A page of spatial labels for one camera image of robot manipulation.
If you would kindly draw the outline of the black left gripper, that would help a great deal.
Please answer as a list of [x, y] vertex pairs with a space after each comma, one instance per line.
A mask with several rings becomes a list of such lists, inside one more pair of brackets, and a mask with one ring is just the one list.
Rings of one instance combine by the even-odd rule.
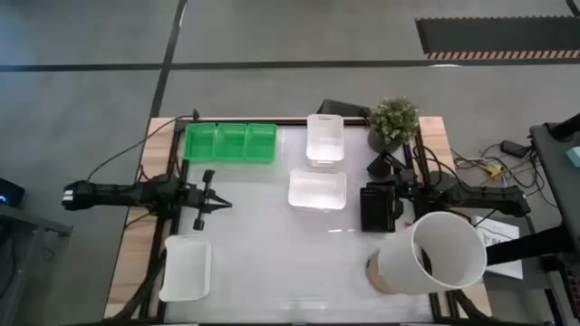
[[203, 230], [205, 226], [205, 215], [211, 214], [220, 209], [227, 209], [231, 208], [232, 204], [219, 197], [215, 192], [210, 193], [210, 186], [212, 179], [215, 175], [215, 171], [211, 169], [207, 169], [202, 178], [202, 182], [204, 183], [203, 187], [198, 187], [195, 184], [187, 183], [186, 189], [188, 191], [187, 197], [187, 206], [193, 207], [198, 210], [198, 215], [194, 220], [193, 229], [194, 230]]

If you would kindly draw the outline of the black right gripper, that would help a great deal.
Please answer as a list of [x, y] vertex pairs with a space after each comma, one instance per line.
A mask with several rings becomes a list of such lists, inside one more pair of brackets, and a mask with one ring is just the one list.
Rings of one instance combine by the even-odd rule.
[[419, 193], [416, 175], [411, 169], [397, 169], [391, 175], [392, 182], [369, 182], [367, 192], [373, 201], [391, 202], [391, 219], [397, 220], [404, 212], [403, 199], [412, 201]]

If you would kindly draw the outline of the black plastic mesh basket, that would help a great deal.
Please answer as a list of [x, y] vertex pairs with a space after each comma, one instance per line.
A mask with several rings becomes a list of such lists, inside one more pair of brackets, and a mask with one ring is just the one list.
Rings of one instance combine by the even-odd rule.
[[361, 229], [370, 233], [394, 233], [395, 220], [391, 219], [391, 202], [373, 201], [367, 197], [368, 187], [360, 191]]
[[382, 180], [401, 168], [401, 162], [389, 152], [379, 154], [367, 167], [371, 179]]

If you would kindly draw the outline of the white plastic basket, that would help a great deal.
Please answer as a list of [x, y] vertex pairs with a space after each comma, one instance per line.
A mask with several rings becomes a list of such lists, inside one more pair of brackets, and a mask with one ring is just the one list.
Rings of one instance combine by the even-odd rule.
[[165, 241], [166, 264], [159, 299], [188, 302], [208, 296], [211, 284], [212, 246], [195, 235], [172, 235]]
[[307, 117], [306, 158], [313, 168], [333, 168], [344, 159], [343, 117], [311, 114]]
[[343, 172], [290, 172], [287, 202], [303, 210], [333, 212], [346, 207], [347, 176]]

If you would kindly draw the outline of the potted green plant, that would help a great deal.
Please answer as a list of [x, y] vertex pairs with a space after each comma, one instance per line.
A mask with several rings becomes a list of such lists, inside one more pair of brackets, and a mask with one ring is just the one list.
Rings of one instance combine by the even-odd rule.
[[417, 135], [420, 128], [419, 108], [404, 97], [385, 99], [370, 110], [367, 121], [370, 148], [377, 153], [392, 153]]

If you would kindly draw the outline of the black rectangular device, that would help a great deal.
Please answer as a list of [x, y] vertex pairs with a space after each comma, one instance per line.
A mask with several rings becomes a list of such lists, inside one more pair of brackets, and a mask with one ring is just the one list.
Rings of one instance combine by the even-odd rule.
[[352, 118], [352, 117], [365, 118], [370, 114], [370, 111], [371, 109], [369, 107], [364, 107], [361, 105], [356, 105], [342, 101], [325, 99], [321, 103], [316, 114], [331, 114], [338, 115], [344, 118]]

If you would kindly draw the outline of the white printed paper sheet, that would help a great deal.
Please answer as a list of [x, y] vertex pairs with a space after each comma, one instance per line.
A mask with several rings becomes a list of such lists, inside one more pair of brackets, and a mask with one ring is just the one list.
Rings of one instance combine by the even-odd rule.
[[[518, 226], [491, 219], [483, 220], [482, 216], [474, 216], [472, 222], [479, 238], [486, 247], [515, 240], [520, 237]], [[522, 262], [520, 260], [491, 265], [486, 268], [486, 271], [518, 280], [524, 278]]]

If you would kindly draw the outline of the black power adapter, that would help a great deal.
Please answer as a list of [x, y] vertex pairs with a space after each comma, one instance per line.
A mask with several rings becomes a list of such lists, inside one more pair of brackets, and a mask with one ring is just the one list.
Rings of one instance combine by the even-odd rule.
[[524, 146], [511, 140], [503, 140], [499, 147], [503, 153], [515, 158], [524, 158], [531, 150], [530, 146]]

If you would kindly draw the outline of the black support beam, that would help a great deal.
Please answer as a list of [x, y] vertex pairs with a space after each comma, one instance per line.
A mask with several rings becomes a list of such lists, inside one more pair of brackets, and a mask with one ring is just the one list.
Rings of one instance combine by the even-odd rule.
[[487, 265], [510, 263], [548, 254], [580, 254], [580, 235], [571, 235], [564, 225], [486, 248]]

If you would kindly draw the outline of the black desk pole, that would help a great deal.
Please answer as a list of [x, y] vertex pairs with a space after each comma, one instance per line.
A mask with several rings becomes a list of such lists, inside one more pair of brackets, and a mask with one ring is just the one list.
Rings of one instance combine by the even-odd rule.
[[580, 131], [580, 113], [559, 123], [547, 122], [545, 126], [553, 139], [567, 139]]

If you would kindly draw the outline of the black floor mat striped edge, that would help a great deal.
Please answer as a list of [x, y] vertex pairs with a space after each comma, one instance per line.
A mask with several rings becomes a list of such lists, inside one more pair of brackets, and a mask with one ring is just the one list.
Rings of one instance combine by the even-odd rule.
[[573, 16], [420, 18], [431, 60], [580, 59], [580, 18]]

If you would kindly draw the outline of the grey metal cart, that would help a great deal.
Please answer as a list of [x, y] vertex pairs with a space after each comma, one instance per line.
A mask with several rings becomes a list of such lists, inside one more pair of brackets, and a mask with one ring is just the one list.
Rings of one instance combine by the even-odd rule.
[[11, 326], [47, 232], [69, 237], [73, 227], [0, 204], [0, 326]]

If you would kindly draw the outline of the black device with blue light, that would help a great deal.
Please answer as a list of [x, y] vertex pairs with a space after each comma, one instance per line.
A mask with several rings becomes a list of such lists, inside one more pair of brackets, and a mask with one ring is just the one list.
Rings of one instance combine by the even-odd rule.
[[0, 177], [0, 205], [20, 207], [24, 201], [25, 190]]

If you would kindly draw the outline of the black keyboard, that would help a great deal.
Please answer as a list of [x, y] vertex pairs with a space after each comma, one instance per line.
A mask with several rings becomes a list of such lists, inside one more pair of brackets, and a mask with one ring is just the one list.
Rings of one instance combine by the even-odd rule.
[[580, 276], [572, 267], [566, 265], [562, 272], [562, 279], [571, 306], [580, 313]]

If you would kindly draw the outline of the black aluminium table frame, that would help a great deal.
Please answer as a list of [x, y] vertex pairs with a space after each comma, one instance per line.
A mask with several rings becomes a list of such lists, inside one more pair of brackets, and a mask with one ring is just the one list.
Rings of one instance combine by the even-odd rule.
[[[147, 135], [171, 119], [151, 118]], [[274, 118], [243, 118], [238, 120], [228, 120], [227, 118], [215, 118], [212, 120], [207, 118], [201, 119], [201, 121], [255, 122], [274, 123], [281, 126], [305, 126], [306, 118], [281, 118], [278, 120]], [[151, 139], [146, 140], [144, 145], [138, 146], [138, 149], [141, 149], [139, 163], [143, 165], [144, 171], [149, 177], [166, 172], [169, 165], [174, 164], [168, 163], [168, 161], [176, 123], [175, 121], [169, 122]], [[442, 163], [451, 167], [453, 165], [453, 157], [443, 118], [435, 116], [420, 117], [420, 134], [423, 144], [431, 149]], [[144, 214], [144, 212], [144, 209], [141, 208], [129, 208], [127, 221], [138, 218], [138, 215]], [[164, 240], [169, 234], [169, 227], [172, 226], [171, 222], [157, 222], [154, 216], [144, 217], [143, 220], [138, 222], [138, 225], [140, 226], [137, 230], [123, 231], [111, 288], [102, 317], [104, 320], [110, 319], [120, 312], [138, 290], [138, 285], [150, 269], [149, 262], [153, 264], [158, 256], [158, 254], [151, 253], [156, 245], [154, 245], [154, 240]], [[482, 281], [468, 287], [463, 292], [480, 312], [488, 317], [492, 315], [488, 291]], [[436, 295], [436, 299], [443, 300], [443, 302], [439, 303], [443, 317], [451, 317], [451, 303], [450, 299], [446, 299], [447, 297], [450, 297], [450, 295], [444, 293]]]

